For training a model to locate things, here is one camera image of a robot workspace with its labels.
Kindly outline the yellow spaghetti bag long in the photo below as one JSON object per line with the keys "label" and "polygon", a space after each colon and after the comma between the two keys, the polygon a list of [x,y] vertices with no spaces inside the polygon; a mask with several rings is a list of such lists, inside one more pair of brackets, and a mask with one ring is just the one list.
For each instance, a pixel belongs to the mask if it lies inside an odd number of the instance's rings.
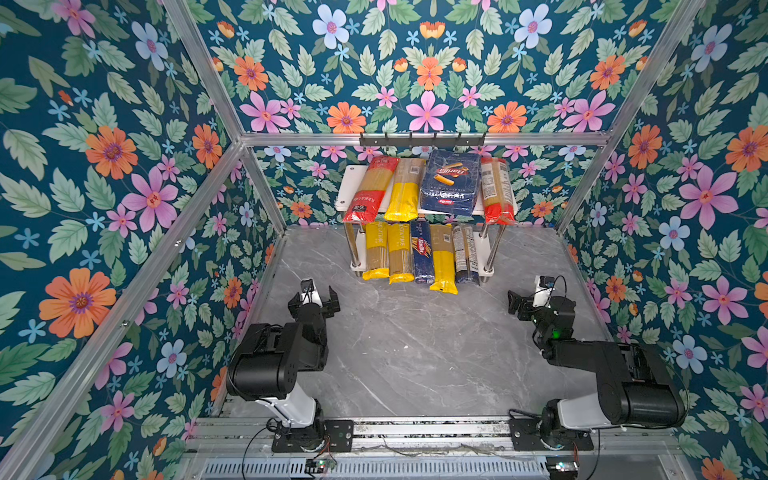
{"label": "yellow spaghetti bag long", "polygon": [[434,281],[429,289],[440,293],[457,295],[452,228],[450,225],[431,224],[430,234]]}

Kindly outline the blue Barilla spaghetti box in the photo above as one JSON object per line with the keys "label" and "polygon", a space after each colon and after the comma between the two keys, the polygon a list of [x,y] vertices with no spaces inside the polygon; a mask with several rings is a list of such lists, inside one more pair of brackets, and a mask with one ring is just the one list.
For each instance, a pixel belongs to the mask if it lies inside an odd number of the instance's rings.
{"label": "blue Barilla spaghetti box", "polygon": [[413,275],[416,283],[432,284],[435,280],[430,224],[423,219],[410,223]]}

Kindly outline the clear spaghetti bag label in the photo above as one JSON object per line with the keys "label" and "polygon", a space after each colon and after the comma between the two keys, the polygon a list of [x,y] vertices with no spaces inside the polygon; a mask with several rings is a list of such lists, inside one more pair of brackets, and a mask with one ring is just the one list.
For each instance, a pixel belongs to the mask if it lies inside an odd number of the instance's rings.
{"label": "clear spaghetti bag label", "polygon": [[452,240],[456,282],[479,285],[479,267],[472,227],[464,224],[454,225]]}

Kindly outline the yellow spaghetti bag top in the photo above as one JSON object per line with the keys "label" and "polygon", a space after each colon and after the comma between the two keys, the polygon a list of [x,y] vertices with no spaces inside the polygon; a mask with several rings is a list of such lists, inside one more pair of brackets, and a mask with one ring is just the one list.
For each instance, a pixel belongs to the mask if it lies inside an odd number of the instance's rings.
{"label": "yellow spaghetti bag top", "polygon": [[365,281],[389,277],[389,250],[387,243],[387,224],[380,221],[365,226],[366,270]]}

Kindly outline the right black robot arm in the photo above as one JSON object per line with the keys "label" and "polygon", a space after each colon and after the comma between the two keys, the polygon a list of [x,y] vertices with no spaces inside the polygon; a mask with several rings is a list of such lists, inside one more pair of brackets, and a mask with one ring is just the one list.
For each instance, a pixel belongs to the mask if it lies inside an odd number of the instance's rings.
{"label": "right black robot arm", "polygon": [[574,337],[576,302],[555,293],[557,279],[538,276],[528,295],[507,292],[508,313],[534,326],[532,341],[548,364],[592,373],[595,391],[552,399],[538,414],[510,411],[515,444],[532,438],[552,449],[588,450],[591,434],[623,427],[680,427],[687,408],[660,355],[652,348]]}

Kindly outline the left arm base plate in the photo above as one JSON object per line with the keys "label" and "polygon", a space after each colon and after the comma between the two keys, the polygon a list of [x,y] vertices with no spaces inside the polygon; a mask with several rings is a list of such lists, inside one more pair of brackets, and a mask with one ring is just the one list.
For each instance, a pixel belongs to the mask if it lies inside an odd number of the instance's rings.
{"label": "left arm base plate", "polygon": [[288,428],[279,424],[273,437],[273,453],[348,453],[352,450],[352,420],[320,420],[307,427]]}

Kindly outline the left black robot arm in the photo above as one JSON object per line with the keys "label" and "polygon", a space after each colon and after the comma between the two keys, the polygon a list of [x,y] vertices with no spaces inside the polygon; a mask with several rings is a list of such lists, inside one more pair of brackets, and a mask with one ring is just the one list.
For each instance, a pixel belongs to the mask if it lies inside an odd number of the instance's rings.
{"label": "left black robot arm", "polygon": [[267,408],[286,440],[322,441],[322,407],[298,383],[301,372],[320,372],[329,355],[327,320],[341,310],[337,292],[323,297],[304,279],[287,304],[291,320],[258,323],[246,330],[226,374],[227,393]]}

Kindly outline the red spaghetti bag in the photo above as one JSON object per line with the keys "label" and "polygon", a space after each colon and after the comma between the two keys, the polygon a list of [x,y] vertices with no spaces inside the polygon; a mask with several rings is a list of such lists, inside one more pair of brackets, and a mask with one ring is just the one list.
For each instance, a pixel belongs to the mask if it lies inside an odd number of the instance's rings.
{"label": "red spaghetti bag", "polygon": [[398,164],[399,159],[390,156],[371,161],[345,212],[344,223],[365,225],[375,221]]}

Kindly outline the blue Barilla pasta bag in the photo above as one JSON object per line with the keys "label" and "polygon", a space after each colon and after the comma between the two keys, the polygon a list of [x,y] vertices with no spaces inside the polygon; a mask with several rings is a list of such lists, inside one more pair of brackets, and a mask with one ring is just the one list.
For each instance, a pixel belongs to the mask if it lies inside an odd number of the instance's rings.
{"label": "blue Barilla pasta bag", "polygon": [[420,185],[422,209],[452,215],[473,214],[480,187],[481,156],[433,150]]}

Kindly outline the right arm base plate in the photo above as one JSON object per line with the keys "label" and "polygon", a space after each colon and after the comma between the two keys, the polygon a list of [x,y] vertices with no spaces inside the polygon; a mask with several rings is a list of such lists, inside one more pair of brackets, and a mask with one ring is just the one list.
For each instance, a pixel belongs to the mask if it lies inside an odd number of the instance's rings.
{"label": "right arm base plate", "polygon": [[510,437],[516,451],[594,451],[589,431],[565,429],[556,425],[552,429],[542,426],[540,420],[511,418],[508,420]]}

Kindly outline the red-edged spaghetti bag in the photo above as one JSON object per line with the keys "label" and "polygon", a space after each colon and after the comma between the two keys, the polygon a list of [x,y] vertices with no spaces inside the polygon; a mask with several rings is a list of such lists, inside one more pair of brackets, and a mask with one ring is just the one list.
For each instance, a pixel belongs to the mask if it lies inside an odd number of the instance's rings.
{"label": "red-edged spaghetti bag", "polygon": [[486,222],[497,225],[514,224],[517,208],[507,162],[499,158],[483,158],[480,172]]}

